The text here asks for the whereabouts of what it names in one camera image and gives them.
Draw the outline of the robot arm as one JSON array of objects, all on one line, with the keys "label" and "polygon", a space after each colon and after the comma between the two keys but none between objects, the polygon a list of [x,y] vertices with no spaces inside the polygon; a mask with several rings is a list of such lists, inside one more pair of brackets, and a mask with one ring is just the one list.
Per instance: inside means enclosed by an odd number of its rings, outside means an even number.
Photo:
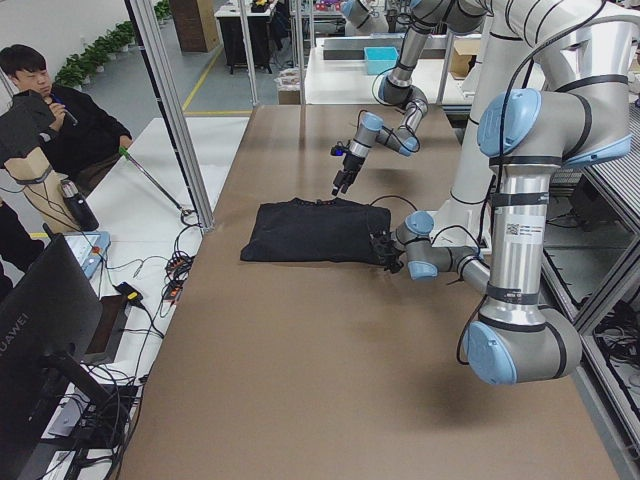
[{"label": "robot arm", "polygon": [[627,78],[602,74],[554,91],[502,93],[483,112],[477,142],[497,177],[490,264],[481,263],[475,248],[437,246],[424,211],[376,238],[374,249],[404,256],[413,279],[456,271],[483,292],[461,345],[484,382],[513,385],[569,375],[581,360],[580,337],[568,319],[538,301],[550,179],[559,168],[629,152]]},{"label": "robot arm", "polygon": [[475,30],[486,10],[472,1],[411,1],[409,25],[404,35],[399,57],[381,80],[377,97],[381,103],[399,108],[403,113],[397,128],[384,125],[381,117],[366,112],[358,117],[358,127],[345,146],[335,146],[332,154],[344,158],[342,169],[333,180],[332,194],[345,193],[352,185],[374,146],[379,143],[404,156],[420,149],[416,131],[428,112],[428,100],[422,90],[412,84],[417,65],[428,36],[442,22],[457,34]]}]

